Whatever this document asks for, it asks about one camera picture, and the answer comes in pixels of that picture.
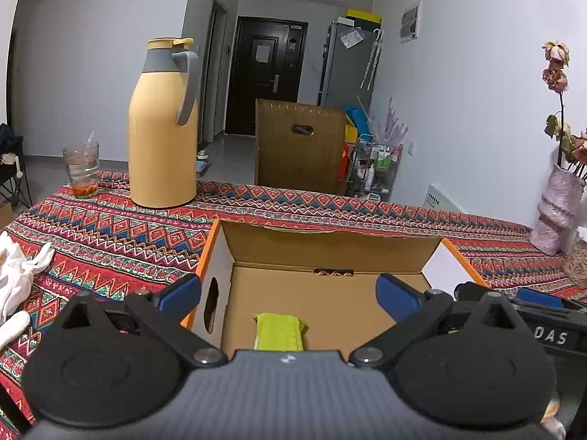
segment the brown chair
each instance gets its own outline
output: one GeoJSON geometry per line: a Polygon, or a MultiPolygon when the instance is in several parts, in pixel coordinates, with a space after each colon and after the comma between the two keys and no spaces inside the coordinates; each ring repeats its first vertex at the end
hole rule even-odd
{"type": "Polygon", "coordinates": [[[337,193],[345,124],[343,111],[257,99],[255,183],[337,193]]]}

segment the pitcher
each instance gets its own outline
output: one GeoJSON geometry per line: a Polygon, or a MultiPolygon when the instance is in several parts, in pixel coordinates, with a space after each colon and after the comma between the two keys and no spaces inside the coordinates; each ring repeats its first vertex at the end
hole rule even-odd
{"type": "Polygon", "coordinates": [[[130,197],[169,208],[196,196],[198,55],[193,39],[149,41],[128,110],[130,197]]]}

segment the gray thermos handle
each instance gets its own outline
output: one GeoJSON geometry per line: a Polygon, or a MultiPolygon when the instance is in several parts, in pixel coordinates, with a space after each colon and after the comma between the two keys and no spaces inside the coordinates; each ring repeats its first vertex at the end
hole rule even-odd
{"type": "Polygon", "coordinates": [[[196,103],[196,88],[198,86],[198,55],[192,51],[176,52],[171,57],[174,60],[186,57],[187,60],[187,84],[186,96],[181,108],[177,110],[177,125],[186,125],[192,115],[196,103]]]}

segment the patterned tablecloth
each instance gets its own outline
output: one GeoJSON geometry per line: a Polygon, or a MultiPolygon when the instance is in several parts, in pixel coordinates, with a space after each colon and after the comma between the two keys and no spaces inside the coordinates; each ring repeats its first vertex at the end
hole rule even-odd
{"type": "MultiPolygon", "coordinates": [[[[20,215],[7,230],[32,257],[50,241],[55,256],[34,279],[23,304],[31,325],[0,354],[0,382],[23,412],[20,378],[44,332],[75,293],[122,300],[146,287],[162,289],[193,272],[216,217],[297,229],[354,230],[388,236],[445,236],[495,289],[531,286],[558,296],[587,298],[562,271],[564,256],[548,257],[527,241],[529,228],[468,214],[361,202],[286,189],[203,182],[186,206],[149,210],[130,200],[128,175],[103,172],[100,192],[81,201],[63,187],[20,215]]],[[[0,419],[2,439],[16,438],[0,419]]]]}

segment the tablecloth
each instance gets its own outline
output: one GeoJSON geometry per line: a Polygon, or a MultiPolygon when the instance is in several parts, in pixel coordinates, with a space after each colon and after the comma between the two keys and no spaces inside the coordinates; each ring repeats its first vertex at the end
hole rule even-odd
{"type": "MultiPolygon", "coordinates": [[[[582,300],[587,290],[564,275],[563,254],[548,257],[527,240],[526,226],[470,214],[359,201],[335,195],[228,183],[198,183],[191,203],[152,210],[130,199],[128,175],[102,172],[100,190],[77,200],[65,186],[6,229],[34,256],[50,241],[55,256],[37,275],[22,308],[31,325],[0,353],[0,382],[31,418],[20,378],[26,360],[68,300],[81,290],[123,300],[140,288],[158,291],[195,271],[216,217],[294,227],[354,230],[387,236],[444,236],[489,285],[507,293],[521,286],[582,300]]],[[[17,435],[0,418],[5,440],[17,435]]]]}

